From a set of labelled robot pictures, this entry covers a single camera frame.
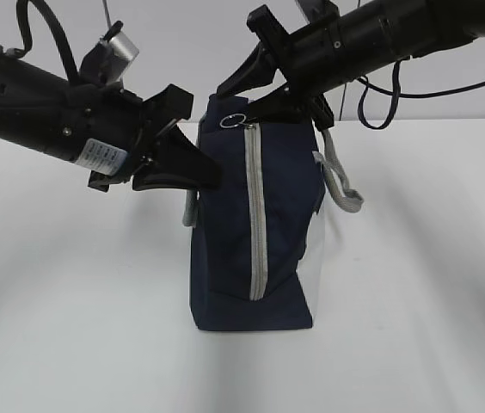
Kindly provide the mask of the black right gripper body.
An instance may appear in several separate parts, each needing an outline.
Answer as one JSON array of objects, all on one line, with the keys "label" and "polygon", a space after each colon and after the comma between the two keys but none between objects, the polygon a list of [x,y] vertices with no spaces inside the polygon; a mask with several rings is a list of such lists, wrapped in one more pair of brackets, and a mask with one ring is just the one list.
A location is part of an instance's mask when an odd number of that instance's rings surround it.
[{"label": "black right gripper body", "polygon": [[290,34],[266,5],[252,11],[247,19],[258,45],[275,60],[284,84],[301,85],[309,91],[307,108],[318,129],[334,125],[333,111],[324,97],[328,66],[334,61],[333,25],[334,17],[329,16]]}]

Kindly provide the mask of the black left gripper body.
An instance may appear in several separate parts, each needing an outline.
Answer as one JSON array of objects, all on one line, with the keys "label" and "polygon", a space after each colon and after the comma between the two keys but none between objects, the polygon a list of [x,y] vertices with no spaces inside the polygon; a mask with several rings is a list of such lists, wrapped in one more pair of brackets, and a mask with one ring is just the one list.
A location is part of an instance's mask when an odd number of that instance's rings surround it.
[{"label": "black left gripper body", "polygon": [[159,94],[142,103],[139,112],[139,125],[135,141],[130,143],[126,160],[118,172],[111,176],[93,171],[89,176],[88,186],[107,192],[116,184],[132,183],[133,175],[147,165],[153,165],[151,150],[154,142],[185,120],[192,113],[193,95],[173,84]]}]

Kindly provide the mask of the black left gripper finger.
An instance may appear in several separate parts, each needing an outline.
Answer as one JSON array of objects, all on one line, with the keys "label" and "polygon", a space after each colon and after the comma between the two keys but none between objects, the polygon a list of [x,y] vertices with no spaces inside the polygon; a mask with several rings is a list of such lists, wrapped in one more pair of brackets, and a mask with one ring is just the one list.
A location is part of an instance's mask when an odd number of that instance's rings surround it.
[{"label": "black left gripper finger", "polygon": [[156,165],[144,166],[132,178],[134,191],[168,188],[192,190],[198,187],[199,183],[185,170],[159,168]]},{"label": "black left gripper finger", "polygon": [[199,183],[198,188],[218,188],[221,184],[221,167],[194,145],[178,126],[154,142],[151,155],[153,165],[159,168],[185,170]]}]

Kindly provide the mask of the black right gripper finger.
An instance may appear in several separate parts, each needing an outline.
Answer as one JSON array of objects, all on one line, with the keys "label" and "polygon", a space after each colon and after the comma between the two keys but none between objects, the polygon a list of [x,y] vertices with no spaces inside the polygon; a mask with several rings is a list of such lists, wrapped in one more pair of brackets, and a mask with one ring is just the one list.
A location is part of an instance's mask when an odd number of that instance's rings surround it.
[{"label": "black right gripper finger", "polygon": [[216,91],[218,97],[231,97],[242,92],[268,86],[278,66],[263,45],[257,45],[242,65]]},{"label": "black right gripper finger", "polygon": [[257,123],[302,123],[311,120],[307,108],[308,98],[309,91],[306,88],[286,83],[250,102],[246,108],[246,118]]}]

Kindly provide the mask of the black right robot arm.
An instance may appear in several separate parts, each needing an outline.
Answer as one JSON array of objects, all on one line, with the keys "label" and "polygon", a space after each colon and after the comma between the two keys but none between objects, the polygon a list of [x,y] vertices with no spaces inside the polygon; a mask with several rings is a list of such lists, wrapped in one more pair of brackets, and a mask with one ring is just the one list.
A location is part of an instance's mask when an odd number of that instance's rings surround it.
[{"label": "black right robot arm", "polygon": [[248,120],[299,123],[320,131],[335,116],[325,93],[392,65],[391,110],[402,96],[401,63],[466,46],[485,37],[485,1],[370,1],[341,14],[331,1],[303,1],[307,25],[288,32],[262,5],[246,20],[259,42],[216,90],[219,99],[269,85],[281,72],[285,83],[251,102]]}]

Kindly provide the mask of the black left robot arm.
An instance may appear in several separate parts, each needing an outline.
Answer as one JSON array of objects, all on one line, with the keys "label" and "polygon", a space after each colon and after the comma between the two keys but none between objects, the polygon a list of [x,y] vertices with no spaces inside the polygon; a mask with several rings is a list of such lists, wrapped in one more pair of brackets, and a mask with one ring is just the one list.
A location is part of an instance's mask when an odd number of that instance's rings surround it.
[{"label": "black left robot arm", "polygon": [[119,84],[75,86],[0,45],[0,139],[89,170],[98,191],[218,188],[220,166],[177,125],[192,106],[173,84],[146,100]]}]

